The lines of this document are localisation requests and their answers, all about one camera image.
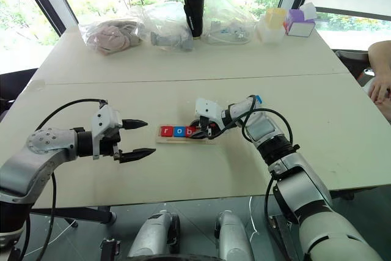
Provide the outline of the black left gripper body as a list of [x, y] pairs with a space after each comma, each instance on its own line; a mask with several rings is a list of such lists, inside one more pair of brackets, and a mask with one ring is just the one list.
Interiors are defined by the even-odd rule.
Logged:
[[119, 131], [116, 131], [112, 135], [104, 135], [100, 140], [100, 155], [111, 156], [114, 160], [120, 159], [121, 151], [118, 147], [118, 143], [121, 141]]

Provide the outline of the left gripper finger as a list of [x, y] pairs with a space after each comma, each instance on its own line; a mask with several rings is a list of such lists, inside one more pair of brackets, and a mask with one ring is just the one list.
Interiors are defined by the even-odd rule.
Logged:
[[141, 127], [147, 126], [148, 123], [143, 120], [137, 119], [123, 119], [122, 120], [122, 128], [125, 130], [133, 130]]
[[141, 160], [155, 151], [156, 149], [151, 148], [134, 149], [132, 152], [122, 152], [122, 150], [119, 150], [119, 163]]

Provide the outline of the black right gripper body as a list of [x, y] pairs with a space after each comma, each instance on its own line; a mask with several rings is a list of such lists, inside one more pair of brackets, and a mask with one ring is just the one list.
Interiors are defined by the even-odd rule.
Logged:
[[200, 116], [200, 124], [201, 127], [199, 128], [199, 130], [210, 132], [210, 137], [215, 136], [221, 131], [221, 128], [215, 120], [207, 118], [205, 116]]

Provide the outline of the person's bare hand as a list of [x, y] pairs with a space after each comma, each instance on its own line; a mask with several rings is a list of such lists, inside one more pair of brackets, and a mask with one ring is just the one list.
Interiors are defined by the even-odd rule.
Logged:
[[368, 95], [373, 102], [382, 103], [390, 98], [390, 73], [376, 75], [370, 86]]

